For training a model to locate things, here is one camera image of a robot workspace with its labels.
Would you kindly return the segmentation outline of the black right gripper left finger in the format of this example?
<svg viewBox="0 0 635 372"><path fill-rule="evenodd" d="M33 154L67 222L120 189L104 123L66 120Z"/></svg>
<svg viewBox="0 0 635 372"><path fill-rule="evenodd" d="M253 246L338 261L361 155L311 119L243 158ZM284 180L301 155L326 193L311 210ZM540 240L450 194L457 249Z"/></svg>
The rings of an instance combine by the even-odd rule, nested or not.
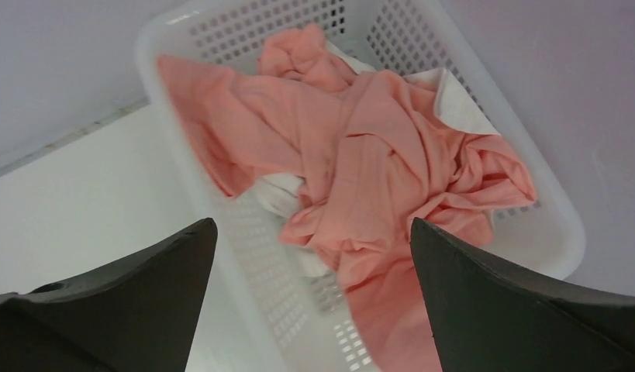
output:
<svg viewBox="0 0 635 372"><path fill-rule="evenodd" d="M201 219L27 294L0 294L0 371L183 371L216 252Z"/></svg>

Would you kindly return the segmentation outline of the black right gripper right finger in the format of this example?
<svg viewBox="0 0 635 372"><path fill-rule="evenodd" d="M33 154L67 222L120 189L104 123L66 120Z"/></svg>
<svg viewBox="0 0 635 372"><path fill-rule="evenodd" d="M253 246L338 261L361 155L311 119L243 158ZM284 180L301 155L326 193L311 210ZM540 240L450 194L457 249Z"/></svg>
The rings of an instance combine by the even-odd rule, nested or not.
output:
<svg viewBox="0 0 635 372"><path fill-rule="evenodd" d="M635 297L557 280L414 219L410 248L445 371L635 371Z"/></svg>

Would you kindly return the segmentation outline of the pink t shirt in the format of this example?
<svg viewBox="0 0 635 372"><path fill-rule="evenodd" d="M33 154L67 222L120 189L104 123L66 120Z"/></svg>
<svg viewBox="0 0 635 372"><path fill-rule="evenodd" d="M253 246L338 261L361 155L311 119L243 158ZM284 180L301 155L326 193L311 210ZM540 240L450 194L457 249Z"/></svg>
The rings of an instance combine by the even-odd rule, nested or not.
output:
<svg viewBox="0 0 635 372"><path fill-rule="evenodd" d="M526 165L485 116L438 114L441 90L423 74L355 69L315 24L267 38L254 75L169 55L157 67L224 195L273 174L300 178L300 207L280 240L336 273L373 362L440 370L409 248L412 220L484 246L493 211L537 198Z"/></svg>

